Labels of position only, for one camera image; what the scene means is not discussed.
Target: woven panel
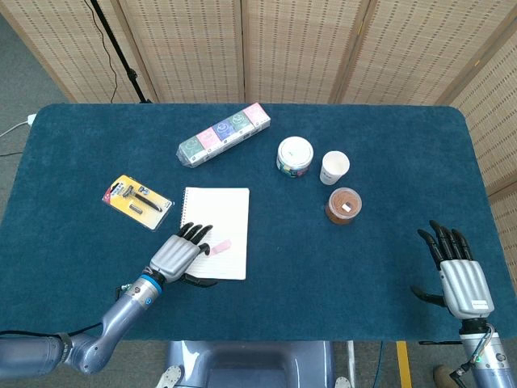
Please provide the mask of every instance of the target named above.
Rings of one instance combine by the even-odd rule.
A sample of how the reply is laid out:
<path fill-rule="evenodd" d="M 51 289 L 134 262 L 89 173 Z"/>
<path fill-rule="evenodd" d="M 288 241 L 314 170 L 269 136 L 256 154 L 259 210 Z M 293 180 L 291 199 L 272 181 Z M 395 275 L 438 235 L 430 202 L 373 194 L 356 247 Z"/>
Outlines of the woven panel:
<path fill-rule="evenodd" d="M 344 103 L 433 104 L 515 0 L 380 0 Z"/>
<path fill-rule="evenodd" d="M 453 101 L 467 119 L 485 186 L 517 171 L 517 33 Z"/>
<path fill-rule="evenodd" d="M 249 0 L 246 98 L 327 103 L 359 9 L 357 0 Z"/>
<path fill-rule="evenodd" d="M 115 88 L 115 76 L 109 67 L 101 35 L 95 28 L 91 12 L 83 1 L 2 0 L 2 3 L 4 9 L 7 9 L 6 18 L 12 18 L 21 27 L 22 31 L 17 33 L 25 35 L 24 39 L 36 46 L 40 60 L 52 70 L 79 103 L 110 101 Z M 111 3 L 104 0 L 100 4 L 126 59 L 140 74 Z M 97 24 L 104 33 L 106 47 L 111 54 L 111 63 L 118 76 L 119 86 L 113 101 L 136 102 L 137 95 L 98 19 Z M 139 83 L 143 92 L 149 96 L 141 78 Z"/>
<path fill-rule="evenodd" d="M 162 102 L 240 102 L 238 0 L 121 1 Z"/>
<path fill-rule="evenodd" d="M 511 281 L 517 292 L 517 192 L 492 204 L 492 214 L 498 227 Z"/>

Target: white cable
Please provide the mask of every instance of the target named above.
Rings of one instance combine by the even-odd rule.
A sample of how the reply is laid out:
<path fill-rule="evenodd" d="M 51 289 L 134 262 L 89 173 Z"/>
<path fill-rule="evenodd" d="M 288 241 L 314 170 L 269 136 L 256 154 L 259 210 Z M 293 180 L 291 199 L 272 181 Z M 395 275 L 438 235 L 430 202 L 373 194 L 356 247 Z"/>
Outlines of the white cable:
<path fill-rule="evenodd" d="M 9 132 L 14 131 L 15 129 L 17 129 L 18 127 L 21 127 L 21 126 L 22 126 L 22 125 L 24 125 L 24 124 L 28 124 L 28 122 L 27 122 L 27 121 L 24 121 L 23 123 L 19 123 L 19 124 L 15 125 L 13 128 L 10 128 L 10 129 L 8 129 L 7 131 L 5 131 L 4 133 L 2 133 L 2 134 L 0 135 L 0 137 L 7 135 Z"/>

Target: jar lid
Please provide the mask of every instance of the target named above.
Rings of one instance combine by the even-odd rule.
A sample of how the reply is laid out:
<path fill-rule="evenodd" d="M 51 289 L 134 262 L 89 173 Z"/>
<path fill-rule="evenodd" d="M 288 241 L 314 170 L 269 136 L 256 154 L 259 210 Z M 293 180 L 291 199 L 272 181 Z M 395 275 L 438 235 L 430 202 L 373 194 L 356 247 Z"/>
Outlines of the jar lid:
<path fill-rule="evenodd" d="M 363 207 L 363 201 L 351 188 L 338 188 L 330 194 L 329 208 L 333 215 L 344 220 L 355 217 Z"/>
<path fill-rule="evenodd" d="M 304 168 L 313 160 L 313 147 L 303 137 L 288 137 L 280 143 L 278 156 L 291 168 Z"/>

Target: colorful boxes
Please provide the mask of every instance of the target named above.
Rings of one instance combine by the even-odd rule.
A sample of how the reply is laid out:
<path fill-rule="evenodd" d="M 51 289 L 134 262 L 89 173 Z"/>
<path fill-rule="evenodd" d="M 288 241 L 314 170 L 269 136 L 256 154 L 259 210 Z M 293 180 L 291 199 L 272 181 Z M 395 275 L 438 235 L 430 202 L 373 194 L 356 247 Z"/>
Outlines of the colorful boxes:
<path fill-rule="evenodd" d="M 254 103 L 184 141 L 176 155 L 184 166 L 199 166 L 269 127 L 270 123 L 271 118 L 259 103 Z"/>

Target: shoe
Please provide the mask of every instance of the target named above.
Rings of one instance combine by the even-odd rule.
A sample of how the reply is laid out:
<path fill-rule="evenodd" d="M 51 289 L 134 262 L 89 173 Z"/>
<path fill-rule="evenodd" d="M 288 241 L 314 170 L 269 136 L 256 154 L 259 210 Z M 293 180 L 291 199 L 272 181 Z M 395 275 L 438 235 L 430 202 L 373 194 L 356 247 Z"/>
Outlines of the shoe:
<path fill-rule="evenodd" d="M 433 380 L 436 388 L 458 388 L 458 385 L 449 376 L 452 372 L 454 370 L 445 365 L 436 366 L 433 369 Z"/>

